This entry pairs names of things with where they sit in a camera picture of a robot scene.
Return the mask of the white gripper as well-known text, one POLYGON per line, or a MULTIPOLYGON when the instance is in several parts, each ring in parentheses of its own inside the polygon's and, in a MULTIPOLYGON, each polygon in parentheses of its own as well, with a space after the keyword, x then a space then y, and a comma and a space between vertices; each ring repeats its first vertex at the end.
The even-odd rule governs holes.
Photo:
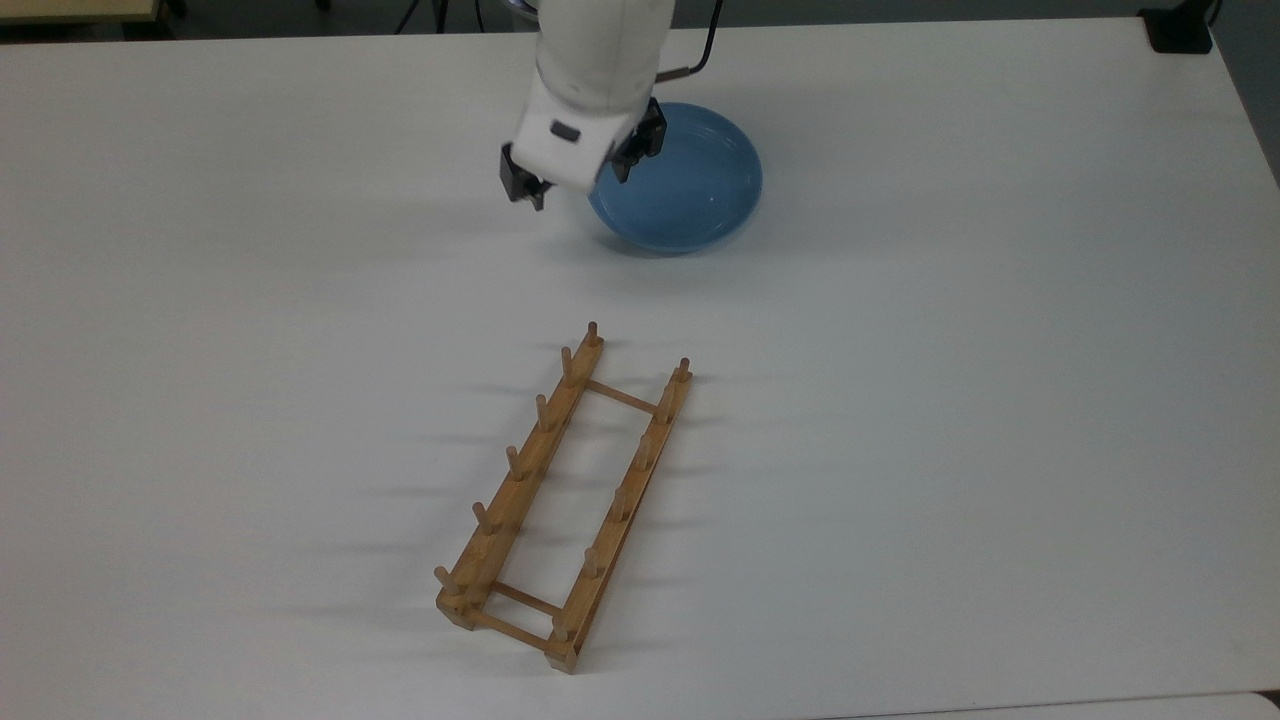
POLYGON ((668 123, 655 97, 622 111, 589 113, 554 95, 535 72, 512 143, 500 147, 499 177, 511 202, 545 208, 553 188, 591 193, 611 164, 618 183, 664 145, 668 123))

